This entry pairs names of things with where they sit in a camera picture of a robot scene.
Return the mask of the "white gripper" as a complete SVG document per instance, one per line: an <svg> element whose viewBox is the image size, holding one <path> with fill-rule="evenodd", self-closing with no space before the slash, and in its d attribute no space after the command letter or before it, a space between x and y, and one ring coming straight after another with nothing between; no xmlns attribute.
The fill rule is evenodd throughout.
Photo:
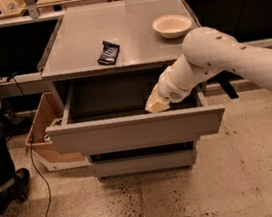
<svg viewBox="0 0 272 217"><path fill-rule="evenodd" d="M145 103L145 110L150 113L164 112L172 103L179 103L192 92L192 87L183 89L171 78L172 68L167 67L158 79Z"/></svg>

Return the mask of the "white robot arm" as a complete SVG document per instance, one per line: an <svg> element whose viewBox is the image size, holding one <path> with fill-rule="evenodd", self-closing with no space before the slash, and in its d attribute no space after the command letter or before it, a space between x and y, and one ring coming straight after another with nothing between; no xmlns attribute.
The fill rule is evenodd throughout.
<svg viewBox="0 0 272 217"><path fill-rule="evenodd" d="M194 87L222 71L235 73L272 92L272 49L245 45L233 36L208 27L195 28L182 41L182 55L163 71L145 110L168 110Z"/></svg>

